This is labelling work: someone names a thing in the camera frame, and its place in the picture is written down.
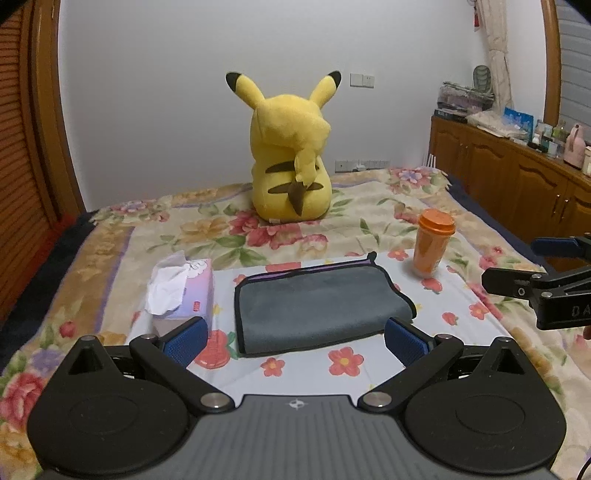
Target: window blinds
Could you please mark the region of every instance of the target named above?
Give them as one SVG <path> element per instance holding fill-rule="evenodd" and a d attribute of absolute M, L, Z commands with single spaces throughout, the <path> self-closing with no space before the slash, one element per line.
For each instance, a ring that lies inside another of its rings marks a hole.
<path fill-rule="evenodd" d="M 565 0 L 556 0 L 562 56 L 560 118 L 586 126 L 591 142 L 591 25 Z"/>
<path fill-rule="evenodd" d="M 21 98 L 23 10 L 0 25 L 0 323 L 50 231 L 27 147 Z"/>

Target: curtain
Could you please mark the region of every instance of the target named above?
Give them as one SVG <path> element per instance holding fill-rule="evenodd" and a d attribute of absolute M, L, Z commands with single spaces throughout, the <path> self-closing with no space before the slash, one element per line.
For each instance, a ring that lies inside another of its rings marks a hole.
<path fill-rule="evenodd" d="M 478 0 L 480 17 L 486 30 L 488 53 L 495 93 L 494 110 L 502 114 L 513 107 L 511 79 L 507 65 L 507 5 L 506 0 Z"/>

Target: orange cup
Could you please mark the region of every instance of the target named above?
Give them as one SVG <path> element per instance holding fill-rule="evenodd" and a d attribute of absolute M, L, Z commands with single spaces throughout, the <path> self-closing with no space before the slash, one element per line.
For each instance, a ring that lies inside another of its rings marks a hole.
<path fill-rule="evenodd" d="M 456 232 L 453 217 L 435 208 L 423 210 L 418 218 L 413 267 L 417 275 L 430 278 L 443 258 L 450 237 Z"/>

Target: wooden wardrobe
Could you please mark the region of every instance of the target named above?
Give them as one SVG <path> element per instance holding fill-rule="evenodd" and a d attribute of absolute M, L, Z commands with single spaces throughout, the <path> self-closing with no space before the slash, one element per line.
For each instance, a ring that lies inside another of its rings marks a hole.
<path fill-rule="evenodd" d="M 56 6 L 29 1 L 0 26 L 0 326 L 83 211 L 61 120 Z"/>

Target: cabinet door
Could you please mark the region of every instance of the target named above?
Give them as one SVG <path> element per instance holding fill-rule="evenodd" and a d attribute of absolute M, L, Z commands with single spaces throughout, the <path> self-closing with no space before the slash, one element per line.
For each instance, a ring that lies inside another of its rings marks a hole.
<path fill-rule="evenodd" d="M 558 210 L 555 236 L 583 235 L 585 232 L 591 232 L 591 192 L 570 183 L 566 199 Z M 569 258 L 553 258 L 550 263 L 561 272 L 587 265 L 583 260 Z"/>
<path fill-rule="evenodd" d="M 433 118 L 429 152 L 435 155 L 436 167 L 460 179 L 466 186 L 466 127 L 449 120 Z"/>
<path fill-rule="evenodd" d="M 537 236 L 552 235 L 568 180 L 519 152 L 509 160 L 511 180 L 503 202 L 505 226 L 527 244 Z"/>
<path fill-rule="evenodd" d="M 508 149 L 489 134 L 470 133 L 466 190 L 494 219 L 502 222 L 502 200 L 506 189 L 509 164 Z"/>

